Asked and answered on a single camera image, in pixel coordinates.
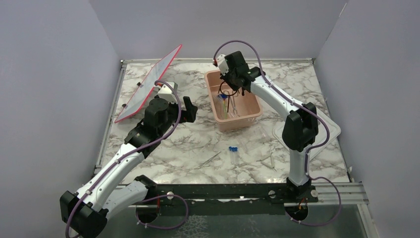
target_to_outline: light purple wall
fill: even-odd
[[[0,1],[0,234],[64,236],[59,198],[93,172],[120,69],[87,0]]]
[[[118,56],[211,58],[224,42],[250,42],[264,58],[314,58],[346,0],[90,0]],[[225,52],[245,46],[226,47]]]
[[[315,61],[382,238],[419,237],[420,1],[350,0]]]

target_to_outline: marble countertop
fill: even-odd
[[[153,63],[130,63],[121,87],[113,120],[122,110]],[[317,109],[328,114],[325,100],[311,62],[265,62],[264,71],[290,95],[302,102],[313,102]],[[122,181],[130,183],[139,175],[146,175],[157,183],[264,183],[285,182],[289,174],[289,150],[272,135],[272,129],[282,118],[264,101],[262,116],[248,128],[220,132],[211,110],[204,73],[215,70],[211,63],[182,62],[175,60],[162,80],[176,82],[180,98],[189,96],[198,107],[194,123],[180,124],[174,133]],[[102,164],[116,154],[127,133],[142,118],[139,115],[119,123],[112,123]],[[255,129],[268,132],[267,142],[255,136]],[[246,153],[239,148],[239,163],[231,162],[228,147],[238,145],[245,138],[252,145]],[[313,177],[325,176],[335,182],[348,182],[344,159],[337,139],[334,139],[310,163]]]

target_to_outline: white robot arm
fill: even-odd
[[[308,183],[306,174],[305,153],[308,147],[315,141],[318,133],[316,119],[306,114],[295,104],[313,110],[313,104],[304,104],[293,98],[282,89],[277,88],[283,96],[280,96],[273,88],[273,82],[268,76],[265,79],[257,67],[249,69],[241,52],[230,55],[219,55],[215,65],[220,69],[223,79],[234,91],[247,90],[267,102],[286,121],[283,139],[290,149],[290,174],[289,181],[296,187]]]
[[[109,218],[144,200],[148,187],[139,181],[133,181],[123,189],[115,188],[172,133],[177,124],[195,121],[198,108],[190,98],[183,98],[186,110],[181,110],[179,98],[173,93],[177,85],[157,82],[163,84],[158,97],[150,101],[144,118],[128,133],[111,161],[77,192],[66,191],[61,196],[61,217],[67,223],[66,237],[70,227],[83,237],[97,237]]]

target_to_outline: purple cable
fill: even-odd
[[[286,100],[287,102],[289,102],[290,104],[292,104],[293,106],[296,106],[296,107],[298,107],[299,109],[302,109],[302,110],[304,110],[305,112],[307,112],[307,113],[309,113],[311,116],[313,116],[313,117],[315,117],[318,121],[320,121],[321,122],[321,124],[325,127],[325,131],[326,131],[326,138],[325,138],[325,141],[323,141],[321,144],[318,144],[318,145],[313,145],[313,146],[311,146],[311,147],[309,147],[307,150],[306,150],[306,152],[305,152],[305,173],[306,173],[306,175],[310,178],[310,179],[312,179],[312,180],[318,180],[318,179],[324,179],[324,180],[326,180],[327,182],[329,182],[334,188],[335,188],[335,190],[337,191],[337,195],[338,195],[338,203],[339,203],[339,208],[338,208],[338,212],[335,214],[335,216],[331,219],[331,220],[329,220],[328,222],[325,222],[325,223],[321,223],[321,224],[309,224],[309,223],[304,223],[304,222],[299,222],[299,221],[296,221],[295,219],[293,219],[293,218],[291,218],[291,220],[292,221],[294,221],[294,222],[297,222],[297,223],[299,223],[299,224],[301,224],[301,225],[305,225],[305,226],[311,226],[311,227],[318,227],[318,226],[325,226],[325,225],[328,225],[328,224],[330,224],[330,223],[332,223],[333,221],[335,221],[336,219],[337,219],[337,217],[338,217],[338,215],[341,213],[341,196],[340,196],[340,192],[338,191],[338,189],[337,189],[337,187],[335,186],[335,184],[332,182],[332,181],[330,181],[329,179],[327,179],[327,178],[325,178],[325,177],[316,177],[316,178],[312,178],[310,175],[309,175],[309,170],[308,170],[308,166],[309,166],[309,152],[312,150],[312,149],[315,149],[315,148],[318,148],[318,147],[321,147],[321,146],[323,146],[323,145],[325,145],[328,141],[329,141],[329,139],[330,139],[330,132],[329,132],[329,129],[328,129],[328,126],[327,126],[327,124],[324,122],[324,120],[323,119],[321,119],[317,114],[315,114],[315,113],[313,113],[313,112],[311,112],[310,110],[308,110],[307,108],[305,108],[305,107],[303,107],[302,105],[300,105],[300,104],[297,104],[297,103],[295,103],[294,101],[292,101],[291,99],[289,99],[289,98],[287,98],[286,97],[286,95],[284,95],[280,90],[278,90],[276,87],[275,87],[275,85],[274,84],[271,84],[270,83],[270,81],[266,78],[266,76],[265,76],[265,74],[264,74],[264,71],[263,71],[263,66],[262,66],[262,63],[261,63],[261,59],[260,59],[260,55],[258,55],[258,52],[257,52],[257,50],[251,45],[251,44],[249,44],[248,42],[245,42],[245,41],[241,41],[241,40],[231,40],[231,41],[228,41],[228,42],[226,42],[226,43],[223,43],[217,50],[216,50],[216,52],[214,53],[214,56],[213,56],[213,60],[214,61],[216,61],[216,56],[217,56],[217,53],[220,51],[220,49],[222,48],[222,47],[224,47],[225,45],[227,45],[227,44],[229,44],[229,43],[233,43],[233,42],[238,42],[238,43],[243,43],[243,44],[245,44],[245,45],[247,45],[247,46],[249,46],[253,51],[254,51],[254,53],[255,53],[255,56],[257,57],[257,61],[258,61],[258,65],[259,65],[259,67],[260,67],[260,73],[261,73],[261,76],[262,76],[262,78],[264,79],[264,81],[269,85],[269,87],[271,87],[278,95],[280,95],[284,100]]]
[[[173,227],[159,227],[159,226],[150,225],[149,223],[143,223],[143,222],[141,222],[140,219],[139,219],[139,217],[136,214],[136,218],[137,218],[137,221],[138,221],[137,224],[142,224],[146,228],[147,227],[151,227],[151,228],[156,228],[156,229],[161,229],[161,230],[172,230],[172,229],[175,229],[175,228],[178,228],[178,227],[182,226],[185,222],[187,222],[188,213],[189,213],[188,204],[187,204],[187,201],[185,201],[185,199],[182,198],[179,195],[176,195],[176,194],[165,194],[165,195],[160,195],[160,196],[152,197],[152,198],[143,200],[141,202],[150,202],[150,201],[153,201],[155,199],[160,199],[161,197],[177,197],[177,198],[181,199],[184,202],[184,204],[185,204],[185,217],[184,217],[184,219],[182,219],[182,221],[178,225],[175,225]]]
[[[173,133],[173,131],[175,130],[175,128],[178,126],[179,121],[181,120],[181,101],[179,100],[179,97],[176,94],[175,90],[167,82],[157,80],[157,81],[155,81],[155,85],[157,83],[162,83],[162,84],[166,85],[172,91],[172,93],[174,94],[175,99],[176,99],[176,102],[178,104],[178,118],[176,119],[176,122],[174,123],[172,129],[168,133],[166,133],[164,136],[162,136],[161,138],[159,138],[159,139],[157,139],[155,141],[152,141],[149,144],[142,145],[139,148],[136,148],[136,149],[134,149],[134,150],[126,153],[125,155],[121,156],[118,159],[118,162],[112,163],[111,166],[109,166],[107,168],[107,170],[105,170],[101,174],[101,176],[96,180],[96,182],[94,182],[92,184],[92,186],[88,189],[88,191],[92,191],[102,181],[102,179],[104,179],[104,177],[109,173],[109,171],[111,171],[117,164],[119,164],[119,162],[123,161],[125,158],[127,158],[128,156],[130,156],[133,153],[136,153],[138,151],[141,151],[144,148],[147,148],[149,146],[152,146],[152,145],[154,145],[156,143],[161,142],[162,140],[165,140],[166,138],[168,138]],[[79,201],[76,203],[76,205],[74,205],[73,210],[71,210],[70,215],[68,216],[67,225],[66,225],[66,228],[65,228],[65,236],[66,236],[66,238],[78,238],[80,236],[80,235],[76,235],[74,237],[70,237],[70,234],[69,234],[70,224],[71,224],[71,221],[73,220],[73,216],[76,213],[77,208],[80,206],[80,204],[83,202],[83,200],[85,200],[85,198],[87,196],[88,196],[87,193],[83,194],[83,196],[79,199]]]

